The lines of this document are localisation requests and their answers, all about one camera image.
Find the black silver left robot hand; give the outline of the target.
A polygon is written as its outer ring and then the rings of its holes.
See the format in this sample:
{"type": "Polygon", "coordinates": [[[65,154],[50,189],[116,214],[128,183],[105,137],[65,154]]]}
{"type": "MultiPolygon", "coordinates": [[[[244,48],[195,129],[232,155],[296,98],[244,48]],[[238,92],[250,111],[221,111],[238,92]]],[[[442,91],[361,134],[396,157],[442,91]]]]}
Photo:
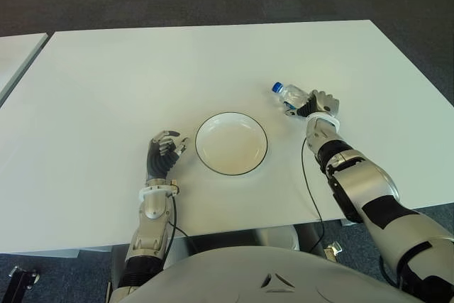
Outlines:
{"type": "Polygon", "coordinates": [[[174,138],[179,136],[176,131],[161,131],[150,140],[146,158],[147,181],[167,179],[168,172],[187,149],[188,138],[175,143],[174,138]]]}

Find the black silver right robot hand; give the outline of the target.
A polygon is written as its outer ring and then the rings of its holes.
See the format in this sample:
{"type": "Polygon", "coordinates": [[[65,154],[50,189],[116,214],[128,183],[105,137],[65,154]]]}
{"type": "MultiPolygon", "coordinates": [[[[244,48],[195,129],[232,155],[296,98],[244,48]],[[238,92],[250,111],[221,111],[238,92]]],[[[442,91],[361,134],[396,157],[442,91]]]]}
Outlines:
{"type": "Polygon", "coordinates": [[[338,116],[340,102],[332,94],[325,91],[312,90],[306,103],[298,109],[288,109],[284,113],[287,116],[300,116],[308,118],[311,114],[328,114],[332,117],[338,116]]]}

